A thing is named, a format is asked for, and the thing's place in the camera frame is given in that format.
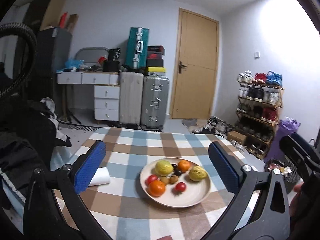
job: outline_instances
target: door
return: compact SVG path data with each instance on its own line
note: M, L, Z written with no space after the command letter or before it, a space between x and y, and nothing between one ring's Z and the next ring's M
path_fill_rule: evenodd
M180 9L171 117L207 119L216 85L218 22Z

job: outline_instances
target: tablecloth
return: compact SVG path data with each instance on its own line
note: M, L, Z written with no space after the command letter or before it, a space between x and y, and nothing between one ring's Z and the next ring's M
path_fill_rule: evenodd
M227 140L215 135L160 133L105 127L95 131L76 152L84 154L96 140L106 143L107 166L111 183L89 187L80 196L100 225L114 240L200 239L218 220L233 198L208 157L211 142L218 141L241 164L250 164ZM150 199L142 190L142 168L164 157L179 157L203 166L212 180L210 195L200 204L174 209ZM61 194L55 194L67 223L76 228ZM254 193L238 228L245 225L258 194Z

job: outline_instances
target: black cable hose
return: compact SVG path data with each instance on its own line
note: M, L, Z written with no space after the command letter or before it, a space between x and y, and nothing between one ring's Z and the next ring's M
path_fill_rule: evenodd
M28 59L26 65L19 74L19 76L13 81L13 83L0 91L0 100L11 95L17 90L30 75L32 68L36 61L37 55L37 40L36 36L31 28L22 23L7 23L0 26L0 38L8 35L17 35L22 37L29 47Z

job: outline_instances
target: shoe rack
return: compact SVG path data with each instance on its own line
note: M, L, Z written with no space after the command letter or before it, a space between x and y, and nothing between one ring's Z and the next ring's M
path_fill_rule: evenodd
M263 121L263 120L260 120L260 119L257 119L255 117L252 117L248 114L245 114L245 113L242 113L242 112L239 112L239 111L236 111L236 114L238 116L238 119L240 120L241 117L245 116L249 119L252 119L256 122L259 122L259 123L263 123L264 125L267 125L269 127L272 128L273 130L273 133L274 135L276 134L276 130L278 128L278 124L279 124L279 116L280 116L280 111L281 111L281 108L283 107L283 102L282 102L282 97L283 97L283 93L284 93L284 89L280 86L276 86L276 85L268 85L268 84L262 84L262 83L246 83L246 82L239 82L240 85L246 85L247 87L248 86L254 86L254 87L264 87L264 88L272 88L272 89L277 89L279 90L279 100L278 102L273 105L273 104L269 104L269 103L263 103L263 102L258 102L258 101L255 101L255 100L249 100L247 98L242 98L242 97L239 97L238 96L238 100L240 103L249 103L249 102L252 102L253 105L252 105L252 108L255 106L255 105L258 105L258 106L262 106L263 108L265 107L272 107L272 108L276 108L276 114L277 114L277 117L276 117L276 122L275 123L269 123L269 122L266 122L266 121ZM267 154L268 154L268 151L269 151L269 148L270 148L270 145L274 139L274 135L268 140L268 141L263 141L261 138L258 138L256 137L254 134L250 134L248 132L245 132L243 130L239 130L240 133L246 135L246 136L250 136L250 137L254 137L257 141L259 141L260 143L263 143L266 145L267 147L267 150L264 152L263 155L256 155L254 154L258 159L262 160Z

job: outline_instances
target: drawer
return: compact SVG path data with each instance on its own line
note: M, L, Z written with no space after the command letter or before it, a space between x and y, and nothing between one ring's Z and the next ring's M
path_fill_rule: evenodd
M95 98L114 98L119 99L120 87L94 86Z
M117 74L110 74L110 85L117 85L118 84L119 75Z
M95 109L94 118L96 120L119 121L119 111L110 109Z
M81 84L82 73L79 72L63 72L58 73L58 84Z
M83 84L99 84L108 85L109 84L109 74L106 73L83 73L82 83Z
M95 98L94 99L94 108L119 110L119 99Z

